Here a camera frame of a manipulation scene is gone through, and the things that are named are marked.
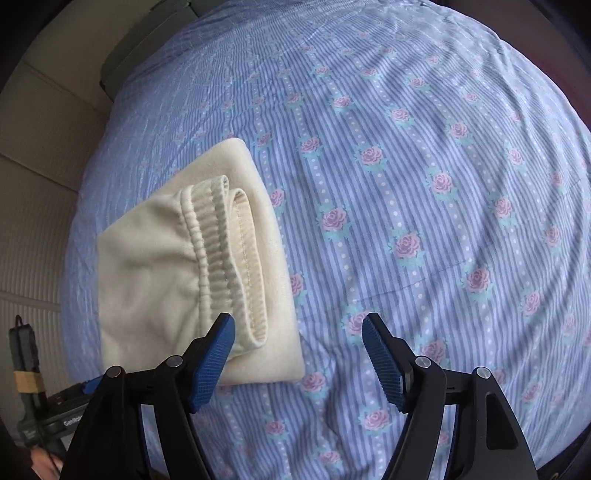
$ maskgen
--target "cream fabric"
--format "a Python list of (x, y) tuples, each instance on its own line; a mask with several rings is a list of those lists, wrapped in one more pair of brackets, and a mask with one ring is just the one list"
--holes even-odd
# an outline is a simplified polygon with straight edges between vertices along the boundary
[(241, 140), (201, 155), (104, 231), (98, 249), (105, 368), (153, 368), (229, 312), (236, 342), (222, 384), (303, 376), (281, 236)]

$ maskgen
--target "human hand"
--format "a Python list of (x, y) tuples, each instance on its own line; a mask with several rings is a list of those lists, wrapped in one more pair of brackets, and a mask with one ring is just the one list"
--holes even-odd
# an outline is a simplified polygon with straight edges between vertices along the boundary
[(31, 449), (31, 461), (33, 462), (31, 468), (41, 480), (58, 480), (64, 464), (55, 455), (52, 455), (51, 458), (49, 455), (49, 453), (39, 447)]

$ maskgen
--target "tape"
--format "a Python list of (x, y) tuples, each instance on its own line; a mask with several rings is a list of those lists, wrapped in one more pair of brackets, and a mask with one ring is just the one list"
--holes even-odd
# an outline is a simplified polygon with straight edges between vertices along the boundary
[(43, 377), (36, 372), (14, 370), (14, 381), (19, 393), (41, 393), (45, 391)]

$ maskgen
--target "blue gripper pad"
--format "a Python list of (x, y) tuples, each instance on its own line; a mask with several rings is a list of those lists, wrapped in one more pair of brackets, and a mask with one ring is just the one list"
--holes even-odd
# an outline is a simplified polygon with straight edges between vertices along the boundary
[(374, 321), (369, 316), (363, 319), (363, 325), (361, 327), (363, 345), (374, 366), (386, 399), (389, 403), (396, 405), (399, 411), (403, 411), (406, 405), (406, 399), (404, 398), (402, 374), (396, 366), (396, 362), (386, 346), (386, 342), (375, 327)]
[(203, 360), (193, 374), (193, 390), (189, 397), (191, 413), (197, 412), (203, 405), (209, 402), (216, 388), (217, 381), (222, 374), (223, 366), (226, 364), (234, 339), (236, 337), (236, 324), (230, 314), (218, 319), (223, 325), (216, 337), (211, 340), (209, 349), (203, 355)]

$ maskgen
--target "bedsheet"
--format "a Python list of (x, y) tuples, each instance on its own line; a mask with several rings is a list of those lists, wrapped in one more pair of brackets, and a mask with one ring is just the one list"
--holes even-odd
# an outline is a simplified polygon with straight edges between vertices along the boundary
[[(419, 0), (229, 1), (137, 68), (67, 247), (73, 380), (102, 373), (97, 236), (231, 136), (277, 214), (307, 374), (217, 389), (194, 422), (218, 478), (381, 477), (404, 416), (370, 311), (443, 367), (490, 368), (538, 466), (591, 421), (589, 131), (491, 30)], [(164, 470), (149, 410), (145, 429)]]

